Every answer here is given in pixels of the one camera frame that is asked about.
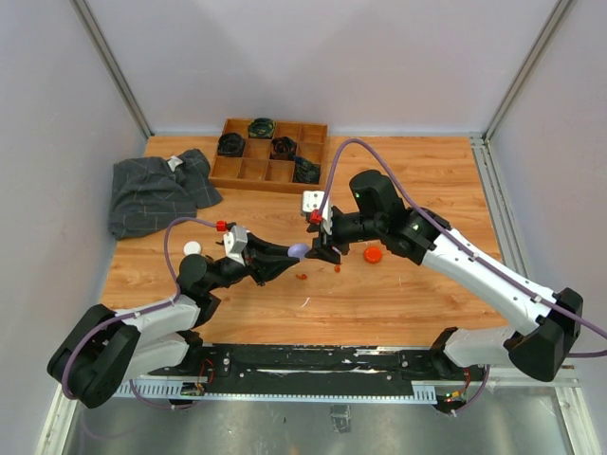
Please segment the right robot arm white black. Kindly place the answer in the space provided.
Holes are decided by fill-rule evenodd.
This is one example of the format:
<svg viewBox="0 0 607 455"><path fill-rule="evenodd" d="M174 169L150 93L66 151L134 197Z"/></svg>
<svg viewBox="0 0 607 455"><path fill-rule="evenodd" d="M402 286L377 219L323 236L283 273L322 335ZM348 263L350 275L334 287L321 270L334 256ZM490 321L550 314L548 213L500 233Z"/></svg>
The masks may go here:
<svg viewBox="0 0 607 455"><path fill-rule="evenodd" d="M479 364L512 365L533 379L554 379L579 337L580 294L555 292L494 260L377 170L355 175L349 187L358 207L350 213L331 204L326 191L303 193L302 214L318 235L308 258L339 264L351 244L379 241L394 255L459 283L507 320L494 329L444 330L429 357L439 378Z"/></svg>

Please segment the orange earbud charging case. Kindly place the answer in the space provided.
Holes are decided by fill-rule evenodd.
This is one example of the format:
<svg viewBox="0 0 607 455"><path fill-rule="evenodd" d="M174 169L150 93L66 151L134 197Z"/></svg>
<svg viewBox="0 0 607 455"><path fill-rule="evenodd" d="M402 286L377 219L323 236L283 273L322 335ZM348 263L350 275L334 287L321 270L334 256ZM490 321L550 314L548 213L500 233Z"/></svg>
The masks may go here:
<svg viewBox="0 0 607 455"><path fill-rule="evenodd" d="M382 251L376 246L368 246L363 251L364 261L368 264L378 264L382 257Z"/></svg>

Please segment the purple earbud charging case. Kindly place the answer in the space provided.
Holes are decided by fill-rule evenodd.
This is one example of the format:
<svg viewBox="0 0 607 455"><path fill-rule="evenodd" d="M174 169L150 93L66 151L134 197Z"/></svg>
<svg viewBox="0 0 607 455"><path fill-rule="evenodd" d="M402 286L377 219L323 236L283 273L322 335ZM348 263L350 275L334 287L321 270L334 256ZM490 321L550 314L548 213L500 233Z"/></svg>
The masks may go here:
<svg viewBox="0 0 607 455"><path fill-rule="evenodd" d="M306 257L306 254L310 250L310 246L304 243L297 243L290 246L287 249L287 256L290 258L296 258L302 260Z"/></svg>

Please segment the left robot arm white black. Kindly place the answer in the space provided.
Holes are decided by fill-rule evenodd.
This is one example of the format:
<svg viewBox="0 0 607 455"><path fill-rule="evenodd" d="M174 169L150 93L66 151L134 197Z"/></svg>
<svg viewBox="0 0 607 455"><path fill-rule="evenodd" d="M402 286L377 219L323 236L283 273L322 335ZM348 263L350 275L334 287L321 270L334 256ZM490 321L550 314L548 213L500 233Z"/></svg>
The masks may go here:
<svg viewBox="0 0 607 455"><path fill-rule="evenodd" d="M165 367L196 373L203 363L193 329L207 323L219 306L213 295L250 278L270 282L298 264L306 244L278 246L233 228L223 237L224 257L190 253L180 262L176 292L167 300L131 310L90 307L49 359L46 371L64 396L93 409L125 382Z"/></svg>

